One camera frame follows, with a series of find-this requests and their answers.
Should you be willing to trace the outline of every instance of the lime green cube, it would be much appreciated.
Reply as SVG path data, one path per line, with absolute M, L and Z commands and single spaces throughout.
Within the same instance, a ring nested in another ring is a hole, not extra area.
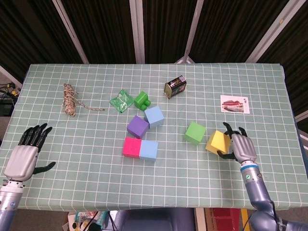
M 205 127 L 195 122 L 191 122 L 184 137 L 190 143 L 198 145 L 201 142 L 205 134 L 205 131 L 206 131 Z

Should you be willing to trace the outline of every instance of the yellow cube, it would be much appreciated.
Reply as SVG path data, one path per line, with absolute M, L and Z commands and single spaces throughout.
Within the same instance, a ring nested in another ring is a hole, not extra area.
M 215 131 L 207 142 L 205 149 L 215 154 L 217 154 L 217 151 L 221 151 L 223 154 L 226 154 L 230 144 L 231 139 L 229 136 L 220 131 Z

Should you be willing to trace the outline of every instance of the table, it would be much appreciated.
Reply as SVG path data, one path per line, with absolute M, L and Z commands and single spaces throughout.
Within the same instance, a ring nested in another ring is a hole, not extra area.
M 164 83 L 180 75 L 187 88 L 168 100 Z M 78 106 L 69 117 L 62 111 L 64 83 L 85 105 L 106 110 Z M 156 162 L 122 156 L 126 126 L 144 112 L 131 106 L 118 113 L 109 101 L 121 89 L 133 97 L 147 92 L 165 115 L 164 125 L 144 137 L 159 142 Z M 222 113 L 222 94 L 248 97 L 250 114 Z M 191 121 L 207 128 L 198 146 L 183 139 Z M 307 176 L 278 64 L 31 65 L 0 150 L 1 174 L 26 128 L 46 122 L 53 130 L 37 166 L 57 164 L 25 182 L 20 208 L 251 208 L 239 164 L 205 150 L 215 130 L 225 131 L 223 121 L 246 128 L 277 209 L 308 206 Z

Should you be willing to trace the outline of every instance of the robotic arm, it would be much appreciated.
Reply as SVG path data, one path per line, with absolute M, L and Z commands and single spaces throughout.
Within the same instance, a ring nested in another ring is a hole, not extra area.
M 308 225 L 286 221 L 277 217 L 275 204 L 264 184 L 262 174 L 255 163 L 257 154 L 254 145 L 248 138 L 246 131 L 239 128 L 240 132 L 233 131 L 228 123 L 223 123 L 233 143 L 231 154 L 218 155 L 223 159 L 233 159 L 241 164 L 241 174 L 251 205 L 257 210 L 250 218 L 250 223 L 256 231 L 308 231 Z
M 50 170 L 55 162 L 45 167 L 35 167 L 48 133 L 52 127 L 47 124 L 35 126 L 26 130 L 18 145 L 13 149 L 9 162 L 4 171 L 8 180 L 4 181 L 0 189 L 0 231 L 8 231 L 23 195 L 23 181 L 32 175 Z

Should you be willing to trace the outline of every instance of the black curtain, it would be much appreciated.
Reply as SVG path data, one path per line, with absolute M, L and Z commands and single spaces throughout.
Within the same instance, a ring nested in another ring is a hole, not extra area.
M 308 1 L 262 55 L 259 63 L 280 63 L 294 115 L 308 110 Z M 308 123 L 299 123 L 308 133 Z
M 175 63 L 185 52 L 197 0 L 143 0 L 145 62 Z
M 205 0 L 190 57 L 196 63 L 245 62 L 287 0 Z
M 128 0 L 62 0 L 91 64 L 136 63 Z
M 51 0 L 0 1 L 0 65 L 23 82 L 30 64 L 82 63 Z

